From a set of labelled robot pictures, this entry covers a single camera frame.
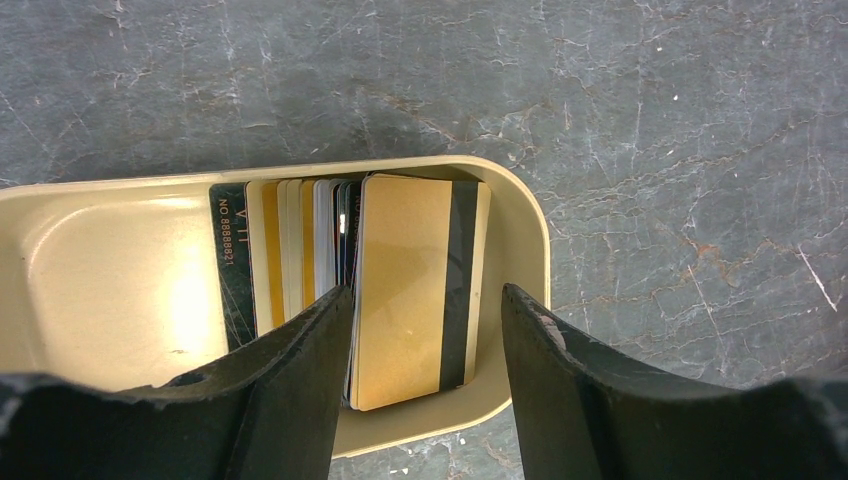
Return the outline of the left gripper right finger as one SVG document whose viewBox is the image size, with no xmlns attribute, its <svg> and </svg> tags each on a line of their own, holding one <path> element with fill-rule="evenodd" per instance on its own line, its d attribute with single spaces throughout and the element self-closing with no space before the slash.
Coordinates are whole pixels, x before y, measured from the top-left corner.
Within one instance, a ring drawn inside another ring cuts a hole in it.
<svg viewBox="0 0 848 480">
<path fill-rule="evenodd" d="M 502 331 L 528 479 L 843 479 L 847 380 L 722 387 L 638 361 L 514 284 Z"/>
</svg>

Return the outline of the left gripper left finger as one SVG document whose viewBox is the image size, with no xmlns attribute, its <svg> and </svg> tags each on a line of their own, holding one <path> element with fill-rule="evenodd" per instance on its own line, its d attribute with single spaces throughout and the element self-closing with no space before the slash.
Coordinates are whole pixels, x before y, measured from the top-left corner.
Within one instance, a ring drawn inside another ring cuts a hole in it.
<svg viewBox="0 0 848 480">
<path fill-rule="evenodd" d="M 352 335 L 349 289 L 159 386 L 1 378 L 5 479 L 324 479 Z"/>
</svg>

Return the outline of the beige card tray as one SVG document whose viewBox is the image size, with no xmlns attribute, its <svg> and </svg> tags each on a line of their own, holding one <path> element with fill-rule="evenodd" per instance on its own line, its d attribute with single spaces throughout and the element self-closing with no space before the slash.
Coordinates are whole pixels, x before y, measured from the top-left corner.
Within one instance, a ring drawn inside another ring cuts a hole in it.
<svg viewBox="0 0 848 480">
<path fill-rule="evenodd" d="M 551 301 L 550 236 L 531 190 L 468 155 L 295 164 L 1 193 L 1 369 L 107 391 L 159 386 L 227 350 L 209 188 L 387 171 L 477 178 L 491 191 L 475 375 L 465 387 L 343 411 L 333 454 L 354 457 L 477 425 L 511 402 L 501 298 L 513 283 Z"/>
</svg>

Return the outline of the gold card with stripe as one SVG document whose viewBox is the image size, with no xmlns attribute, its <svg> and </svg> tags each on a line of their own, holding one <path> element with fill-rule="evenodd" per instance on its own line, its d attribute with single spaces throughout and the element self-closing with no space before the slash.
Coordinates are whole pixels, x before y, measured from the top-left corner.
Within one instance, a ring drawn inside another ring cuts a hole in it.
<svg viewBox="0 0 848 480">
<path fill-rule="evenodd" d="M 362 183 L 348 402 L 369 411 L 475 374 L 491 192 L 474 180 Z"/>
</svg>

